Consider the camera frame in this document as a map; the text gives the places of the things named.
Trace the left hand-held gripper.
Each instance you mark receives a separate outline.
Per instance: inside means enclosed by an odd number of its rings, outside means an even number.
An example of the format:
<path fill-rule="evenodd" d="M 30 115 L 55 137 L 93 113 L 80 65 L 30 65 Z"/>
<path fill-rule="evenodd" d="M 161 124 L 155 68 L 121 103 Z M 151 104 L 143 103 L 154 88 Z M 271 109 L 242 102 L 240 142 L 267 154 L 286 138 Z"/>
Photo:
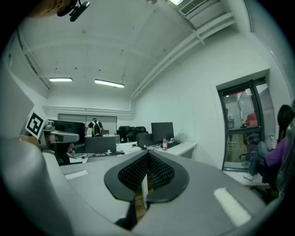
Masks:
<path fill-rule="evenodd" d="M 42 152 L 53 152 L 50 149 L 51 143 L 74 143 L 80 139 L 78 134 L 55 130 L 53 121 L 42 118 L 35 112 L 29 114 L 25 130 Z"/>

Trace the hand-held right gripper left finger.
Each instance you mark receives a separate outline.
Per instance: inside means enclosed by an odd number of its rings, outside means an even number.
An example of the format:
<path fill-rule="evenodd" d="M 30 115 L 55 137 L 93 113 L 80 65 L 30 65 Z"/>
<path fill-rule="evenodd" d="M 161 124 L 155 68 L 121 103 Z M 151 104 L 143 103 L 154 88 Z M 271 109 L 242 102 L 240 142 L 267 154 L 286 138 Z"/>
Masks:
<path fill-rule="evenodd" d="M 147 179 L 144 178 L 136 189 L 133 205 L 116 199 L 104 183 L 104 176 L 109 169 L 119 165 L 142 151 L 135 151 L 118 157 L 91 157 L 85 164 L 61 166 L 63 174 L 79 196 L 97 213 L 112 223 L 135 218 L 135 223 L 145 216 L 145 198 L 148 192 Z"/>

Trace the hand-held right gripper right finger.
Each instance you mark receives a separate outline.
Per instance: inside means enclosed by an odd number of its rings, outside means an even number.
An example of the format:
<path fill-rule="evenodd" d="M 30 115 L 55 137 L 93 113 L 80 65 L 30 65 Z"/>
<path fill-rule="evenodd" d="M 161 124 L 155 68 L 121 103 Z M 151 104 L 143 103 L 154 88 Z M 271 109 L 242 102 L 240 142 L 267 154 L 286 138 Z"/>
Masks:
<path fill-rule="evenodd" d="M 150 206 L 138 223 L 139 235 L 218 236 L 235 229 L 213 194 L 219 188 L 226 188 L 251 217 L 266 206 L 253 191 L 217 167 L 167 152 L 161 155 L 182 165 L 189 183 L 173 201 Z"/>

